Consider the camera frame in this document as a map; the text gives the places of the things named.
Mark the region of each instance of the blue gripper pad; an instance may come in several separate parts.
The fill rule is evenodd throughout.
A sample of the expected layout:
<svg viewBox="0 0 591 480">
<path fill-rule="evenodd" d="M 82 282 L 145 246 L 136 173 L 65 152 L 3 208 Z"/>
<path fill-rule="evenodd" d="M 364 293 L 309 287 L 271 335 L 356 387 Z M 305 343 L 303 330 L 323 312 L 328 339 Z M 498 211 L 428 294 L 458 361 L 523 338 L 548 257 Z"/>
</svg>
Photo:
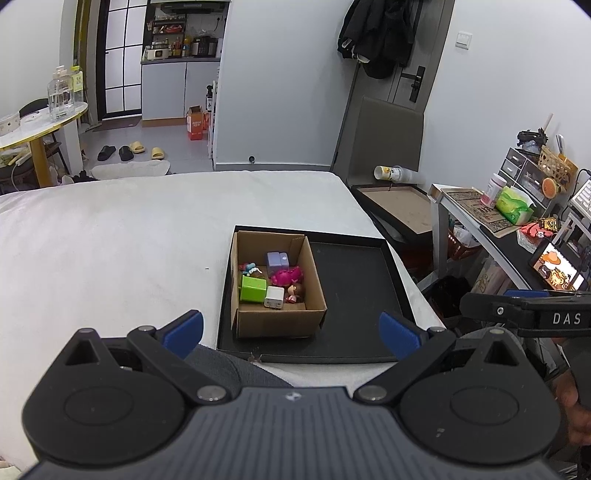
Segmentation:
<svg viewBox="0 0 591 480">
<path fill-rule="evenodd" d="M 162 345 L 166 350 L 170 350 L 184 359 L 195 350 L 195 347 L 201 341 L 203 336 L 203 315 L 197 310 L 191 310 L 179 317 L 175 322 L 178 322 L 178 325 L 175 325 L 164 335 Z"/>
<path fill-rule="evenodd" d="M 503 296 L 536 299 L 539 297 L 549 297 L 550 294 L 545 290 L 507 290 Z"/>
<path fill-rule="evenodd" d="M 400 361 L 421 347 L 427 339 L 427 332 L 407 319 L 395 319 L 382 312 L 379 316 L 379 337 Z"/>
</svg>

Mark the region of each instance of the black slipper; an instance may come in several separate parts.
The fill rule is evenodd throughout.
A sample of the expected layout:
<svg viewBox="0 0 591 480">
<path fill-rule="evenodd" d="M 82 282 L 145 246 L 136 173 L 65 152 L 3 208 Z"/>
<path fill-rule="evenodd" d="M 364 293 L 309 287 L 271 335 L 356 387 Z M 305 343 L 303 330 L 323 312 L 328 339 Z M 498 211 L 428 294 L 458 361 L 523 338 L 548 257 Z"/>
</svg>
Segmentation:
<svg viewBox="0 0 591 480">
<path fill-rule="evenodd" d="M 123 145 L 119 149 L 119 156 L 121 157 L 121 161 L 129 161 L 134 157 L 134 153 L 127 145 Z"/>
<path fill-rule="evenodd" d="M 113 153 L 115 153 L 115 150 L 117 150 L 115 147 L 108 147 L 105 145 L 99 152 L 98 161 L 107 160 Z"/>
</svg>

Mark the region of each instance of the floor mat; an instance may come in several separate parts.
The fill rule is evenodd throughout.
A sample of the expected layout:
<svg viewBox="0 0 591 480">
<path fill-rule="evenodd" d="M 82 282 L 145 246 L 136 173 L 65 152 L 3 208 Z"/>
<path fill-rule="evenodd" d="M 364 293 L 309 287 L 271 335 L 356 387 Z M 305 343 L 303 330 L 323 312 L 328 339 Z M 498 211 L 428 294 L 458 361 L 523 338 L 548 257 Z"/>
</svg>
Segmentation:
<svg viewBox="0 0 591 480">
<path fill-rule="evenodd" d="M 103 124 L 99 127 L 93 128 L 93 132 L 100 132 L 103 130 L 116 130 L 118 128 L 135 127 L 142 118 L 140 116 L 130 116 L 127 118 L 115 118 L 113 120 L 103 120 Z"/>
</svg>

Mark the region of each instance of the person's hand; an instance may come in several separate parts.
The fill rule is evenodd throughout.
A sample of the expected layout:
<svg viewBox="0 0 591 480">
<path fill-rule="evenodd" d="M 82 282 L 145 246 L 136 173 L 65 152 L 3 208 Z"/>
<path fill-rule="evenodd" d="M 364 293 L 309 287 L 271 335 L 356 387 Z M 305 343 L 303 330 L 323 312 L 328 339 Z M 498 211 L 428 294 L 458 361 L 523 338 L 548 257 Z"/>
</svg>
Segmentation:
<svg viewBox="0 0 591 480">
<path fill-rule="evenodd" d="M 591 445 L 591 411 L 582 407 L 573 375 L 565 372 L 556 381 L 556 399 L 564 407 L 569 422 L 569 441 L 573 445 Z"/>
</svg>

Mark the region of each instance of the pink toy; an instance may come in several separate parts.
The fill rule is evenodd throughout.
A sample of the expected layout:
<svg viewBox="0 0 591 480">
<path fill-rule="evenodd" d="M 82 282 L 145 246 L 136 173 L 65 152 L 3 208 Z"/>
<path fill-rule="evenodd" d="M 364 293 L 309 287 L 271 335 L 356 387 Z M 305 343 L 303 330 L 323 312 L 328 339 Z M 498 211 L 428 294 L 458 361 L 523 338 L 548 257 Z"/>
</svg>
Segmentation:
<svg viewBox="0 0 591 480">
<path fill-rule="evenodd" d="M 276 287 L 289 287 L 294 283 L 301 283 L 304 280 L 304 274 L 300 267 L 290 268 L 288 270 L 279 270 L 271 277 L 271 283 Z"/>
</svg>

